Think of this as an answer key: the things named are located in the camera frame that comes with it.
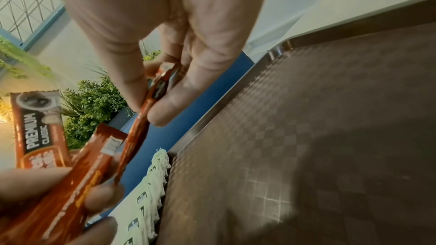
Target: brown tray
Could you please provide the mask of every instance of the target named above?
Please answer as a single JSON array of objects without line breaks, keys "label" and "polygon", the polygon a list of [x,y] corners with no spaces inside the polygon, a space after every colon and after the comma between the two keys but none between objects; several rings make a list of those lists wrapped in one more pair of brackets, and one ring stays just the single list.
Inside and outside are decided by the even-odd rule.
[{"label": "brown tray", "polygon": [[436,244],[436,0],[286,40],[171,150],[158,245]]}]

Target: person's left hand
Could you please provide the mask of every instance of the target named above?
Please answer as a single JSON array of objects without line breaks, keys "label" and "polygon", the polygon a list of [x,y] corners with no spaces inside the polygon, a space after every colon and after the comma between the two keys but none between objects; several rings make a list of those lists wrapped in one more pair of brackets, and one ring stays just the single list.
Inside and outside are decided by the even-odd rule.
[{"label": "person's left hand", "polygon": [[[58,184],[70,170],[71,168],[50,168],[0,171],[0,234],[10,220],[3,215],[4,213],[19,203],[43,195]],[[123,194],[122,185],[96,186],[87,194],[85,208],[91,215],[100,213],[113,207],[122,199]],[[104,219],[67,245],[110,245],[117,232],[117,226],[114,218]]]}]

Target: white barcode label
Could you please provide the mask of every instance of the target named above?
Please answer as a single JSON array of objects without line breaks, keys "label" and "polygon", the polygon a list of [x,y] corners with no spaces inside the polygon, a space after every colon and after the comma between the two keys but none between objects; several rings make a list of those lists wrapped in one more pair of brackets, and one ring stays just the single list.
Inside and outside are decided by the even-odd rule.
[{"label": "white barcode label", "polygon": [[110,136],[100,152],[113,156],[122,142],[123,140]]}]

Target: green plant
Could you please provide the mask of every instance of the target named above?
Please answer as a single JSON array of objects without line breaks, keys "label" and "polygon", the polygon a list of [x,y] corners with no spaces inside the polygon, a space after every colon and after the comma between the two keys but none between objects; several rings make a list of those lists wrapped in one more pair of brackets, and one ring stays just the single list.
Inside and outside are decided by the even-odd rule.
[{"label": "green plant", "polygon": [[144,61],[150,61],[155,59],[158,55],[160,54],[160,50],[158,51],[153,51],[151,53],[149,53],[148,55],[144,56]]},{"label": "green plant", "polygon": [[[65,104],[62,115],[65,120],[65,136],[70,149],[81,148],[91,137],[99,123],[109,123],[127,103],[112,84],[109,77],[101,73],[99,81],[83,80],[77,89],[66,89],[62,93]],[[133,112],[128,108],[128,115]]]},{"label": "green plant", "polygon": [[[27,53],[23,49],[15,46],[12,42],[5,39],[0,35],[0,54],[13,58],[18,62],[21,62],[31,68],[33,71],[38,72],[46,77],[53,77],[53,73],[51,72],[50,67],[44,66],[39,63],[39,61]],[[19,68],[16,68],[7,62],[5,62],[0,57],[0,68],[4,68],[7,72],[12,73],[14,78],[26,78],[27,76],[23,74],[23,71]]]}]

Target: hand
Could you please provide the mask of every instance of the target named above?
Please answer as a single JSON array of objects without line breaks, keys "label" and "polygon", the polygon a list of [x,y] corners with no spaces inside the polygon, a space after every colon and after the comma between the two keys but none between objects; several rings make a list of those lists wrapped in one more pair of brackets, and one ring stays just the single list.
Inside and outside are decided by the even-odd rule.
[{"label": "hand", "polygon": [[[15,169],[0,172],[0,214],[13,206],[46,193],[68,174],[70,168]],[[124,194],[122,186],[100,185],[90,190],[85,207],[96,214],[114,206]],[[9,219],[0,216],[0,233]],[[114,218],[104,219],[68,245],[110,245],[117,232]]]},{"label": "hand", "polygon": [[[162,61],[189,66],[185,78],[150,110],[171,121],[241,53],[263,0],[64,0],[129,106],[138,111]],[[158,27],[162,54],[145,66],[138,41]]]}]

